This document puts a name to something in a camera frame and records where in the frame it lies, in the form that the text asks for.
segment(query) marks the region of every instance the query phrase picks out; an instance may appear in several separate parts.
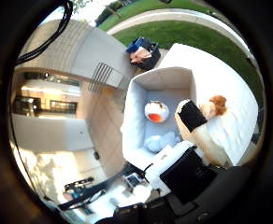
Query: building wall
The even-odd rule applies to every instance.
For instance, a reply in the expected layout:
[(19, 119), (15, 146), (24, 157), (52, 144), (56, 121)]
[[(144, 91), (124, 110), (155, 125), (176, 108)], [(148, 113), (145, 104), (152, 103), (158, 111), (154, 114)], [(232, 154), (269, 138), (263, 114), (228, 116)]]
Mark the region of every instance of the building wall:
[[(49, 21), (39, 26), (21, 54), (40, 46), (53, 34), (58, 23)], [(102, 30), (72, 20), (41, 55), (18, 65), (15, 74), (25, 71), (49, 72), (86, 81), (92, 78), (99, 63), (105, 63), (114, 69), (107, 84), (118, 87), (123, 76), (131, 77), (136, 70), (125, 50), (125, 45)]]
[(19, 147), (34, 153), (93, 148), (84, 119), (38, 119), (13, 114)]

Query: black cable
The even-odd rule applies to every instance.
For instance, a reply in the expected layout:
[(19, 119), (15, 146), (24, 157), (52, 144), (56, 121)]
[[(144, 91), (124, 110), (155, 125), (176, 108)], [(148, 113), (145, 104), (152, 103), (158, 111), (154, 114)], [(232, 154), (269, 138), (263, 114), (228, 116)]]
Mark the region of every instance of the black cable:
[(48, 40), (46, 40), (42, 45), (37, 47), (36, 49), (24, 53), (22, 56), (20, 56), (15, 65), (19, 65), (21, 63), (26, 63), (28, 61), (33, 60), (37, 56), (39, 56), (41, 53), (44, 52), (45, 49), (65, 30), (65, 27), (70, 21), (72, 12), (73, 12), (73, 3), (71, 1), (65, 1), (62, 6), (64, 7), (64, 15), (59, 23), (59, 26), (57, 30), (50, 36)]

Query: lawn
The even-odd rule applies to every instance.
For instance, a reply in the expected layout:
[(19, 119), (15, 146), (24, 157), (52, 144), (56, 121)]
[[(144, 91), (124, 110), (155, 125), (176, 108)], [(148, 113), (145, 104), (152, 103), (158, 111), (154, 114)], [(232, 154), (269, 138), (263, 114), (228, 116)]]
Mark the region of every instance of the lawn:
[(185, 21), (153, 21), (122, 30), (114, 35), (125, 46), (139, 36), (157, 42), (160, 49), (170, 49), (174, 43), (181, 43), (214, 55), (242, 76), (251, 88), (259, 107), (263, 106), (262, 84), (255, 68), (248, 62), (244, 52), (220, 33)]
[(98, 27), (104, 31), (107, 31), (111, 27), (115, 26), (121, 21), (125, 21), (130, 17), (133, 17), (142, 12), (146, 12), (149, 10), (162, 9), (162, 8), (186, 8), (190, 10), (196, 10), (199, 12), (207, 13), (209, 8), (202, 7), (194, 4), (190, 0), (175, 0), (170, 4), (162, 3), (158, 0), (138, 0), (133, 4), (130, 4), (126, 7), (122, 7), (117, 12), (122, 15), (119, 19), (117, 16), (108, 17), (103, 23), (101, 23)]

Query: metal railing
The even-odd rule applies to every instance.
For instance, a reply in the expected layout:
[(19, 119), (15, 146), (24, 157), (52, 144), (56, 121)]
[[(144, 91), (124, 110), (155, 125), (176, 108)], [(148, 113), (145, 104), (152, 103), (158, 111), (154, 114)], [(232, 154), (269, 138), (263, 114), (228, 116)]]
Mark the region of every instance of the metal railing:
[(92, 80), (89, 83), (88, 91), (100, 93), (106, 85), (107, 80), (113, 68), (105, 63), (99, 63), (93, 73)]

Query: concrete path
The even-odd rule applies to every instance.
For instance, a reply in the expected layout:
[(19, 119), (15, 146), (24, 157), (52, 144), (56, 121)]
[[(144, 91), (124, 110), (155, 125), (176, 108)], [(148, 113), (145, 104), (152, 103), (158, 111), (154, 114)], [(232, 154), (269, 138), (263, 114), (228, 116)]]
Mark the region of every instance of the concrete path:
[(135, 17), (129, 18), (126, 21), (120, 22), (109, 29), (107, 33), (109, 35), (114, 35), (121, 30), (150, 21), (188, 21), (207, 26), (208, 28), (216, 30), (220, 34), (229, 38), (242, 49), (248, 58), (255, 61), (247, 44), (237, 32), (222, 21), (219, 21), (207, 14), (189, 9), (168, 8), (143, 12)]

